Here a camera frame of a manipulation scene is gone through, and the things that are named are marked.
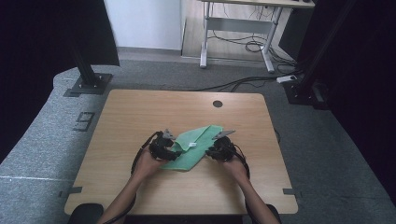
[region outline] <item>black curtain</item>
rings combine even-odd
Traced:
[[[103,0],[2,0],[0,15],[2,161],[46,103],[54,76],[76,67],[70,43],[86,63],[120,63]]]
[[[324,5],[337,11],[329,14]],[[309,67],[306,77],[326,84],[328,107],[396,204],[395,5],[392,0],[318,1],[300,63]],[[336,20],[345,6],[352,7]],[[339,28],[319,54],[334,27],[328,21],[339,22]]]

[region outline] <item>grommet hole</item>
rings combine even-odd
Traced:
[[[220,107],[222,107],[222,102],[221,101],[214,101],[213,102],[213,106],[217,107],[217,108],[220,108]]]

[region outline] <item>wooden table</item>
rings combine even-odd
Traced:
[[[298,7],[298,8],[312,8],[315,4],[310,0],[306,3],[303,0],[201,0],[205,3],[204,9],[204,41],[201,46],[201,61],[200,67],[206,68],[207,58],[207,31],[229,31],[240,33],[253,33],[266,35],[266,43],[261,47],[262,57],[269,73],[274,73],[275,69],[272,65],[269,48],[274,38],[277,24],[279,22],[280,13],[283,7]],[[215,18],[210,16],[211,4],[226,3],[239,5],[253,5],[253,6],[268,6],[275,7],[275,13],[271,21],[253,21],[253,20],[236,20],[229,18]]]
[[[214,107],[221,101],[222,107]],[[169,128],[174,135],[216,124],[236,130],[231,140],[247,156],[251,182],[266,203],[279,213],[296,213],[276,135],[260,94],[114,90],[106,101],[65,212],[82,203],[107,208],[125,185],[140,146],[156,131]],[[137,192],[130,214],[227,215],[245,214],[240,189],[219,165],[203,157],[189,172],[160,170]]]

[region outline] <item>green towel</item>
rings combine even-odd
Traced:
[[[181,155],[175,161],[169,161],[161,168],[189,171],[205,155],[205,151],[213,146],[215,140],[212,138],[221,131],[222,127],[209,125],[181,133],[171,149],[172,151],[182,151]]]

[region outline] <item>white wall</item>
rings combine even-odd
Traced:
[[[105,0],[117,47],[181,49],[183,0]]]

